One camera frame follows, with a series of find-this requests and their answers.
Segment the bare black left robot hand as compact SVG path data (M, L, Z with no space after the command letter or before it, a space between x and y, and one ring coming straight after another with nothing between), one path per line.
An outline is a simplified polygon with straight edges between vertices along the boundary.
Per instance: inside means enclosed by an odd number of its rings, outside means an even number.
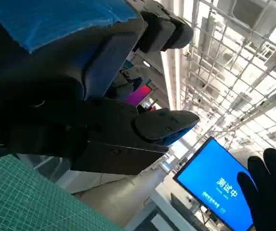
M0 0L0 157L66 158L72 170L138 175L199 117L106 97L126 58L185 47L191 26L154 0Z

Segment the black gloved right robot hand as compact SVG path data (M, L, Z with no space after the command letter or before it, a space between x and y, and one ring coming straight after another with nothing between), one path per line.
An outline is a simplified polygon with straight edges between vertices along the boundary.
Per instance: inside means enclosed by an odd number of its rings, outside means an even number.
M255 229L276 231L276 149L265 149L263 159L249 157L248 174L239 172L237 181Z

